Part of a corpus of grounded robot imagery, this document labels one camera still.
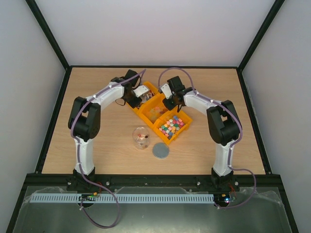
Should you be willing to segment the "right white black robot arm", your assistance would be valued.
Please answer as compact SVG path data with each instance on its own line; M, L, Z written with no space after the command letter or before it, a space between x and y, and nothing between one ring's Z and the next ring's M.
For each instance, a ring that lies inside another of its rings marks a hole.
M193 87L186 88L179 76L160 85L159 91L165 95L163 103L167 109L186 106L207 116L209 134L216 143L211 182L215 189L223 190L233 180L232 155L242 131L233 103L229 100L213 100Z

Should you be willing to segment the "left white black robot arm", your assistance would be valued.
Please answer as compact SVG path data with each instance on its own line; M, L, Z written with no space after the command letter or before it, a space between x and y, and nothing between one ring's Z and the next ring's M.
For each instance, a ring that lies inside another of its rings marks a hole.
M76 165L74 177L79 181L96 185L95 165L93 163L93 139L101 127L101 112L112 102L122 99L131 108L137 108L142 103L138 88L145 70L137 73L128 70L123 77L113 78L109 84L97 93L87 97L77 97L72 106L68 128L76 147Z

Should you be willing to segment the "yellow bin with lollipops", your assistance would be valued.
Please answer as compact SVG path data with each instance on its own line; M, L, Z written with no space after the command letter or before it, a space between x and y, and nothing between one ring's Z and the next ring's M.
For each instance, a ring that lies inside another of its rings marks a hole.
M151 82L145 81L143 82L149 91L152 92L154 95L150 98L144 98L143 102L136 108L130 108L134 113L139 115L141 112L149 111L156 106L162 106L162 95L159 93L158 88L155 87Z

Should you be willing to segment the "yellow bin with gummies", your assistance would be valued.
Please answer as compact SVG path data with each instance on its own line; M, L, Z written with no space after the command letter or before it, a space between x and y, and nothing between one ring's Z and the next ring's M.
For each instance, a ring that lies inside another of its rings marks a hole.
M143 103L138 110L138 116L150 128L153 128L156 121L168 111L162 102L164 99L165 97L162 94L156 94Z

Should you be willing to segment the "yellow bin with colourful candies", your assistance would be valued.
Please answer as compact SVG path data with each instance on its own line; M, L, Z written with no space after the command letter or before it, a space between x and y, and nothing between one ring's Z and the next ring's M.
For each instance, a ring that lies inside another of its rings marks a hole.
M187 130L192 123L192 118L184 111L177 111L175 107L171 111L165 112L153 124L153 131L168 146Z

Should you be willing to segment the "metal scoop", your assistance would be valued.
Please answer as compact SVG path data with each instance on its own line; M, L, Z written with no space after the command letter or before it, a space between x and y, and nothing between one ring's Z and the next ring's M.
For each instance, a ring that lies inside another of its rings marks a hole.
M139 103L139 105L142 105L142 104L146 103L150 99L150 97L151 96L149 94L147 94L147 93L145 93L142 96L140 96L141 102Z

